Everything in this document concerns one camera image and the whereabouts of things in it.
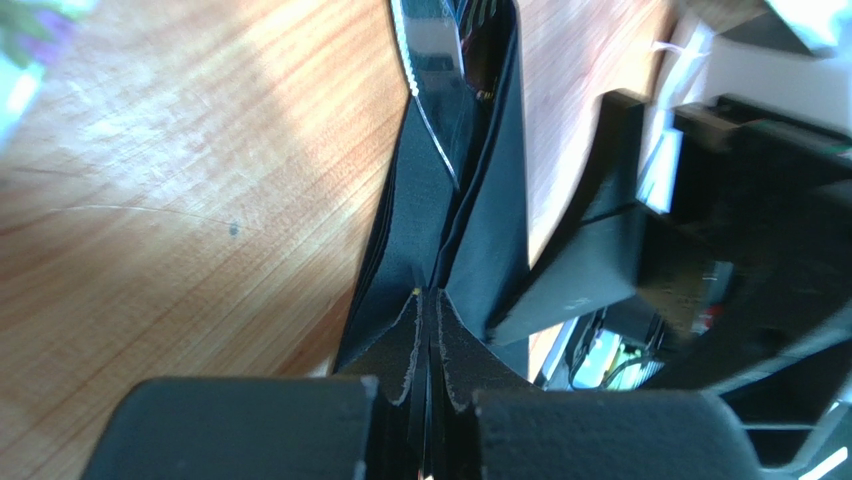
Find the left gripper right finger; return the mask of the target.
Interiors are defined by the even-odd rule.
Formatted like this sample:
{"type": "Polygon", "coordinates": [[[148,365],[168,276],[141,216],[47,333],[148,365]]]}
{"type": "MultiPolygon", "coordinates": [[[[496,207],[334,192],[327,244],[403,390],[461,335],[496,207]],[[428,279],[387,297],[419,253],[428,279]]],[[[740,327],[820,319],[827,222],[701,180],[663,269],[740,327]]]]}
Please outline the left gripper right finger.
{"type": "Polygon", "coordinates": [[[757,479],[733,413],[697,391],[545,392],[425,296],[436,479],[757,479]]]}

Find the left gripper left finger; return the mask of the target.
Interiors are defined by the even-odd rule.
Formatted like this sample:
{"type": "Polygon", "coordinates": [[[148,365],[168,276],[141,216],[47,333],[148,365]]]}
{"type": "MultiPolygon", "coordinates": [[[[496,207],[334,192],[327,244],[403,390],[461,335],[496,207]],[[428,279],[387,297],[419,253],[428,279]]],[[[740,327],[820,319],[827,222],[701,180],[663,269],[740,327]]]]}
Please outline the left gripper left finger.
{"type": "Polygon", "coordinates": [[[87,479],[415,479],[422,296],[325,378],[160,377],[113,411],[87,479]]]}

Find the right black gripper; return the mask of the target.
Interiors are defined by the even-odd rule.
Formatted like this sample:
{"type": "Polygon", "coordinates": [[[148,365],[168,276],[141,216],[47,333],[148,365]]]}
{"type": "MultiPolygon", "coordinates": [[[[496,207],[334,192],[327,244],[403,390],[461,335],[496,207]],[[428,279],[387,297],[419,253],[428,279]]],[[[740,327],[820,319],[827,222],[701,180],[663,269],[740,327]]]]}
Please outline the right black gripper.
{"type": "MultiPolygon", "coordinates": [[[[602,95],[574,195],[521,287],[487,324],[506,345],[635,293],[646,101],[602,95]]],[[[651,217],[640,295],[709,329],[657,389],[728,392],[821,354],[851,358],[851,136],[734,95],[674,112],[669,210],[651,217]]]]}

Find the black paper napkin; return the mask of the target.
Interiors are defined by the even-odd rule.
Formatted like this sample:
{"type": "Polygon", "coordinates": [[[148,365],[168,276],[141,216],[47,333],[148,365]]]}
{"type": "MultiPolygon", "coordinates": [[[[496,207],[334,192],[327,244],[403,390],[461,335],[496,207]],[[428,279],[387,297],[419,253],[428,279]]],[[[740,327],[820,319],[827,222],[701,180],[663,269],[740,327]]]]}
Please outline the black paper napkin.
{"type": "Polygon", "coordinates": [[[342,370],[396,321],[412,291],[440,288],[471,334],[529,271],[518,14],[492,101],[463,77],[453,155],[456,191],[410,93],[334,367],[342,370]]]}

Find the silver knife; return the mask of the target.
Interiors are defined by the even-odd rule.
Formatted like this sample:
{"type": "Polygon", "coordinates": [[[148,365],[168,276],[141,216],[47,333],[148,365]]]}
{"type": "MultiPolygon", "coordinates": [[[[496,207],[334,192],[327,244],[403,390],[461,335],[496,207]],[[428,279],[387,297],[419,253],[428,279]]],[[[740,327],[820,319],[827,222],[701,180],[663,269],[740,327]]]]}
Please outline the silver knife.
{"type": "Polygon", "coordinates": [[[458,25],[450,1],[390,2],[406,82],[417,110],[458,191],[455,134],[461,115],[463,62],[458,25]]]}

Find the iridescent fork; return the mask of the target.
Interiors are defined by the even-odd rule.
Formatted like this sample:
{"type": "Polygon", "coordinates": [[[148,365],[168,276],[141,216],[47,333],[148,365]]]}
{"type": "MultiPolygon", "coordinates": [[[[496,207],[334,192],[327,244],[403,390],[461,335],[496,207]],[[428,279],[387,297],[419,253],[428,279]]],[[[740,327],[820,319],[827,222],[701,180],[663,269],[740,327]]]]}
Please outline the iridescent fork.
{"type": "Polygon", "coordinates": [[[459,1],[456,9],[463,77],[479,101],[492,101],[514,26],[511,1],[459,1]]]}

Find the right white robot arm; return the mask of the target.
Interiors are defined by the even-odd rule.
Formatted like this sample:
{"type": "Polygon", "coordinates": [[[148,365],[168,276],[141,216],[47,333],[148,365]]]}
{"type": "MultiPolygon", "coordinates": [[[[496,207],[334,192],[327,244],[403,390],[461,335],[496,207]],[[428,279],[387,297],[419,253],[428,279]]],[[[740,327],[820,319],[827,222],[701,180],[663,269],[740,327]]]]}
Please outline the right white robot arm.
{"type": "Polygon", "coordinates": [[[488,325],[504,344],[638,297],[669,321],[712,325],[651,389],[799,387],[851,378],[851,139],[775,101],[828,97],[824,53],[740,28],[711,45],[709,82],[733,90],[674,112],[681,147],[666,206],[604,185],[638,157],[639,102],[612,91],[578,189],[528,282],[488,325]]]}

